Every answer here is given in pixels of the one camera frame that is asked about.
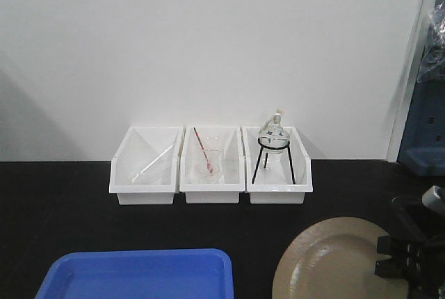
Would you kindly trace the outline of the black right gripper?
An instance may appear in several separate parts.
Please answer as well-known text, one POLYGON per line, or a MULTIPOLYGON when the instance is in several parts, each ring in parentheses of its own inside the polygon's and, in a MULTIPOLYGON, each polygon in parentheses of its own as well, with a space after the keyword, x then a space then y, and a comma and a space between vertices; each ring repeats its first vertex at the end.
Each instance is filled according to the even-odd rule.
POLYGON ((378 237, 377 253, 389 258, 376 261, 374 273, 407 281, 409 298, 443 298, 444 217, 419 198, 395 197, 391 207, 410 235, 378 237))

